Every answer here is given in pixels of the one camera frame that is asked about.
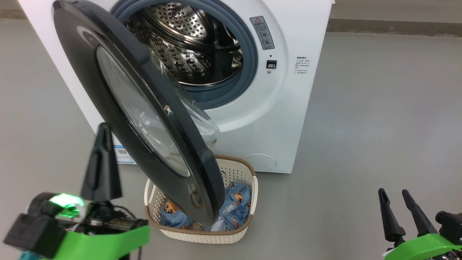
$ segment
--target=laundry basket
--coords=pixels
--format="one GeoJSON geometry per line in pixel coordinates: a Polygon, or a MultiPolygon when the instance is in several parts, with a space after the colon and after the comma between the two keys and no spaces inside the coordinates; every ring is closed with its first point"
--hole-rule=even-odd
{"type": "Polygon", "coordinates": [[[145,210],[146,217],[150,224],[160,229],[168,237],[205,244],[232,244],[241,240],[247,232],[247,228],[252,222],[258,198],[258,181],[252,166],[241,159],[216,155],[218,166],[221,169],[225,187],[232,181],[242,182],[252,188],[252,201],[250,202],[250,214],[247,221],[240,228],[232,231],[211,232],[194,231],[166,227],[161,224],[160,210],[164,204],[165,195],[150,180],[145,187],[145,210]]]}

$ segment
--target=clothes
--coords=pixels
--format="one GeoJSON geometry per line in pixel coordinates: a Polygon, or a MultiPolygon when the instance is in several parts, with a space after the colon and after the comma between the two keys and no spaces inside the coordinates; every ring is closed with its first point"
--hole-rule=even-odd
{"type": "Polygon", "coordinates": [[[250,212],[252,189],[249,185],[231,182],[225,188],[225,203],[219,210],[218,221],[211,231],[235,230],[244,225],[250,212]]]}
{"type": "Polygon", "coordinates": [[[166,199],[160,209],[162,225],[177,229],[192,229],[193,220],[186,216],[171,200],[166,199]]]}

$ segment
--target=green plastic bracket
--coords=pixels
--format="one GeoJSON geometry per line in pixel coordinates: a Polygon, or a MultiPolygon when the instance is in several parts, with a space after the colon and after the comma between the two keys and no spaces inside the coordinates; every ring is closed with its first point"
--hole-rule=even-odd
{"type": "Polygon", "coordinates": [[[68,231],[53,260],[116,260],[149,242],[149,227],[115,235],[68,231]]]}
{"type": "Polygon", "coordinates": [[[402,243],[385,260],[426,260],[462,246],[454,245],[440,234],[427,234],[402,243]]]}

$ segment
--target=gray floor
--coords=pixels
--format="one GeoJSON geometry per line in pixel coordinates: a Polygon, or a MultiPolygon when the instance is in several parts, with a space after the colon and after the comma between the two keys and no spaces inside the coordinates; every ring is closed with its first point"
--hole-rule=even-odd
{"type": "MultiPolygon", "coordinates": [[[[27,22],[0,23],[0,237],[39,192],[78,193],[93,132],[27,22]]],[[[462,39],[328,34],[294,172],[259,173],[254,221],[234,245],[152,230],[143,259],[380,259],[377,189],[416,236],[409,189],[432,220],[462,211],[462,39]]],[[[146,177],[120,167],[143,215],[146,177]]],[[[18,251],[0,246],[2,259],[18,251]]]]}

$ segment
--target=blue and white sticker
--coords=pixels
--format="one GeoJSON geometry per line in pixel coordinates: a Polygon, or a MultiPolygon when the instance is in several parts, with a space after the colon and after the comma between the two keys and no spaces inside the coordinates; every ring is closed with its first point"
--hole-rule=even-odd
{"type": "Polygon", "coordinates": [[[136,164],[135,160],[128,154],[127,150],[121,145],[114,145],[115,159],[119,164],[136,164]]]}

